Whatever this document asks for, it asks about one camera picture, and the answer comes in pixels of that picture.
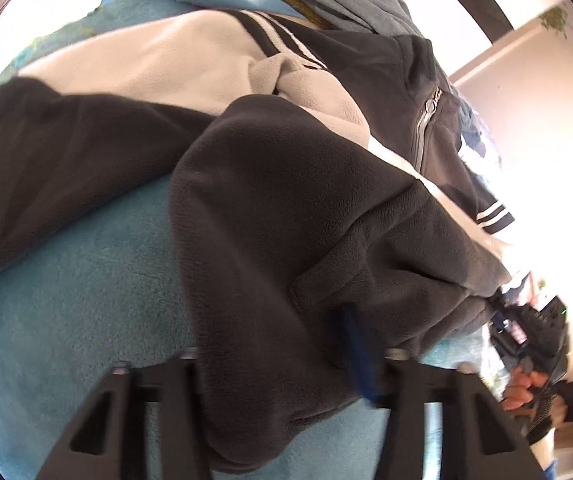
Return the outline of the person's right hand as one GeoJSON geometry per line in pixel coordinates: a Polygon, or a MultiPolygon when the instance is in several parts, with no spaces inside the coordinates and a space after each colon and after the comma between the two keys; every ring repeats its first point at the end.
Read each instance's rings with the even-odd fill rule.
{"type": "Polygon", "coordinates": [[[544,416],[551,414],[552,403],[544,399],[544,390],[548,387],[549,376],[534,370],[525,373],[521,367],[516,367],[511,373],[507,388],[504,389],[501,408],[510,418],[525,417],[527,405],[541,410],[544,416]]]}

